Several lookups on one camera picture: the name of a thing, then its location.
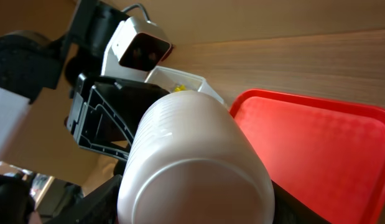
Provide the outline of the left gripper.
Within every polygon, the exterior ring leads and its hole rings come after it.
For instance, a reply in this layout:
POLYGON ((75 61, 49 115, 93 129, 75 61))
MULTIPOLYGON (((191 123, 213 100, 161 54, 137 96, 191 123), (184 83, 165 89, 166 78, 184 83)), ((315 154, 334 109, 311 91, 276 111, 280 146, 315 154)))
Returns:
POLYGON ((118 24, 129 16, 99 0, 80 0, 64 35, 64 75, 74 86, 66 128, 80 148, 127 161, 144 113, 170 92, 150 83, 98 75, 104 50, 118 24))

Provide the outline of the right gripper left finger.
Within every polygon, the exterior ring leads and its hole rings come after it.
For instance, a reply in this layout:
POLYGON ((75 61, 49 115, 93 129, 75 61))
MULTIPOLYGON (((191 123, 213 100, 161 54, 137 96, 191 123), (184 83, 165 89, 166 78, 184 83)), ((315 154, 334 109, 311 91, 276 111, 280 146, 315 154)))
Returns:
POLYGON ((48 224, 115 224, 122 176, 115 175, 48 224))

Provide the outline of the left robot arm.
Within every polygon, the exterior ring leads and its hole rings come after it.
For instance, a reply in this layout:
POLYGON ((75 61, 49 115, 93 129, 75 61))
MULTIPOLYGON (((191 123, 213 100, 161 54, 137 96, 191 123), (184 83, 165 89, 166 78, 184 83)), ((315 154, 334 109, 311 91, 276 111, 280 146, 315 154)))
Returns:
POLYGON ((144 112, 167 90, 146 77, 172 51, 148 14, 131 17, 101 1, 79 1, 56 40, 21 30, 0 37, 0 158, 44 88, 61 76, 72 86, 66 127, 80 148, 129 157, 144 112))

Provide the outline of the yellow silver foil wrapper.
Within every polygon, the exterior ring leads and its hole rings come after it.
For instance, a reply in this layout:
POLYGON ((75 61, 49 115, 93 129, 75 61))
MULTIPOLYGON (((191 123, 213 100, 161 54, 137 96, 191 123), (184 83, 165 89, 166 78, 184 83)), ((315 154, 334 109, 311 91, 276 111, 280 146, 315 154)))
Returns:
POLYGON ((173 89, 173 92, 185 91, 187 87, 185 85, 176 85, 173 89))

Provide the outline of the pink plastic cup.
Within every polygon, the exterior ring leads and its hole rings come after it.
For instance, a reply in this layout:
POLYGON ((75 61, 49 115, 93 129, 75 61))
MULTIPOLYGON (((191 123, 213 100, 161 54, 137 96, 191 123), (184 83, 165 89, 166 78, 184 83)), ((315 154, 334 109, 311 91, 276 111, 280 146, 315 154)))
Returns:
POLYGON ((272 223, 264 164, 228 110, 196 91, 144 114, 119 189, 120 223, 272 223))

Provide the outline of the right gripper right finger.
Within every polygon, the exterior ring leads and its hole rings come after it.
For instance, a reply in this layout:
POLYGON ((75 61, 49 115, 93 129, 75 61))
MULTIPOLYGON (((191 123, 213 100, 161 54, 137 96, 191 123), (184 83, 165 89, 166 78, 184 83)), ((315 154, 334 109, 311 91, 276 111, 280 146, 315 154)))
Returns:
POLYGON ((272 186, 275 198, 273 224, 330 224, 274 181, 272 181, 272 186))

